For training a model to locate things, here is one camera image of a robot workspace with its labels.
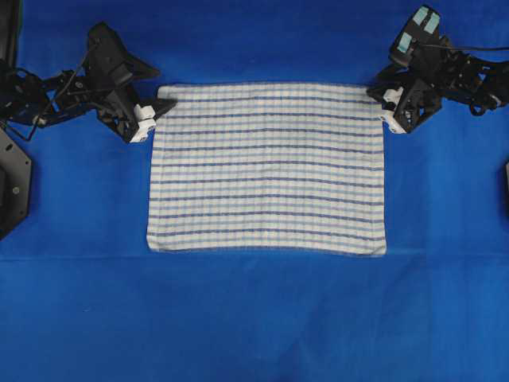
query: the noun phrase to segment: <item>cable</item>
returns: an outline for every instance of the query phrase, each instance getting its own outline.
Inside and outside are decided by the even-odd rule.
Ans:
[[[37,118],[35,120],[35,122],[33,123],[32,125],[32,130],[30,131],[30,134],[28,136],[28,138],[24,137],[24,136],[21,136],[19,133],[17,133],[16,131],[13,131],[16,135],[18,135],[21,139],[25,140],[25,141],[30,141],[30,139],[32,139],[33,135],[35,134],[35,130],[37,129],[37,125],[39,124],[39,121],[41,120],[41,116],[43,114],[46,113],[46,111],[48,111],[48,109],[51,107],[51,105],[53,105],[53,103],[59,98],[61,97],[65,91],[69,88],[69,86],[71,86],[72,84],[72,81],[76,78],[76,76],[78,75],[78,72],[80,71],[80,69],[83,67],[83,65],[85,64],[85,61],[87,60],[88,58],[88,55],[92,52],[92,50],[94,50],[95,48],[97,48],[98,45],[93,45],[92,47],[90,47],[88,49],[88,51],[85,53],[85,55],[83,56],[83,58],[81,59],[80,61],[80,64],[78,64],[78,66],[76,67],[76,69],[74,69],[74,72],[71,74],[71,76],[69,77],[69,80],[67,81],[67,83],[64,85],[64,87],[58,92],[56,93],[53,98],[51,100],[49,100],[49,102],[46,104],[45,108],[42,109],[42,112],[39,113],[37,115]]]
[[[435,44],[422,44],[418,43],[420,46],[425,46],[427,48],[437,48],[437,49],[444,49],[444,50],[476,50],[479,52],[502,52],[509,50],[509,46],[501,46],[498,48],[479,48],[476,46],[458,46],[458,47],[452,47],[452,46],[445,46],[445,45],[435,45]]]

